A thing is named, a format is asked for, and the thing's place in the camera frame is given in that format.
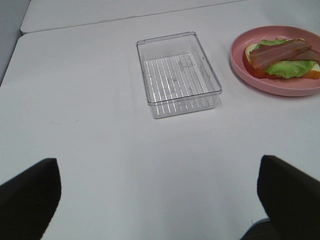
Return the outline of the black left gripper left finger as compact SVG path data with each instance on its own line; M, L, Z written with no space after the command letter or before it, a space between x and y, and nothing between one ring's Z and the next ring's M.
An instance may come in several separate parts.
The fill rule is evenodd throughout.
M0 238L40 240L62 195L57 159L46 158L0 185Z

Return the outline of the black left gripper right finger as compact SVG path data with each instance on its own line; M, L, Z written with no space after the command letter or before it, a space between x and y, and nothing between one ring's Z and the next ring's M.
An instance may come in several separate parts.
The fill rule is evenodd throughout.
M282 240L320 238L318 180L274 155L264 155L257 195Z

